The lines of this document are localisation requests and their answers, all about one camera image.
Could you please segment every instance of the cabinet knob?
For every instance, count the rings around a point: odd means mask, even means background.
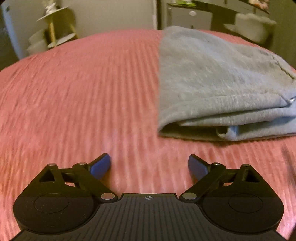
[[[189,14],[190,14],[191,16],[196,16],[196,12],[195,12],[195,11],[190,11]]]

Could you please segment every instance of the gray folded cloth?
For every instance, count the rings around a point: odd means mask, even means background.
[[[196,140],[296,134],[296,74],[278,55],[172,26],[160,43],[161,136]]]

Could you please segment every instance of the pink bedspread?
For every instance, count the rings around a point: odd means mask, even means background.
[[[278,232],[289,237],[296,223],[296,137],[240,143],[158,137],[161,38],[162,32],[154,30],[97,34],[0,72],[1,241],[19,232],[13,202],[45,165],[67,168],[102,153],[112,157],[103,182],[118,195],[181,194],[193,184],[187,168],[192,153],[228,168],[249,163],[282,199]]]

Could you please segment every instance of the black gripper mount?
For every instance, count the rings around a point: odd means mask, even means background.
[[[190,155],[188,167],[198,182],[180,201],[196,203],[217,226],[242,234],[276,230],[284,214],[278,195],[249,164],[227,169]]]
[[[117,195],[99,181],[109,167],[108,154],[72,168],[48,164],[13,205],[20,229],[44,234],[67,232],[90,219],[100,204],[117,201]]]

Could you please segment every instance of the pink textured blanket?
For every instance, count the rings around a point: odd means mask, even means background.
[[[158,137],[161,38],[162,32],[154,30],[97,34],[0,72],[1,241],[19,232],[13,202],[45,165],[67,168],[102,153],[112,157],[103,182],[118,195],[179,195],[193,182],[187,167],[192,153],[228,168],[249,163],[282,199],[278,232],[289,237],[296,223],[296,137],[235,144]]]

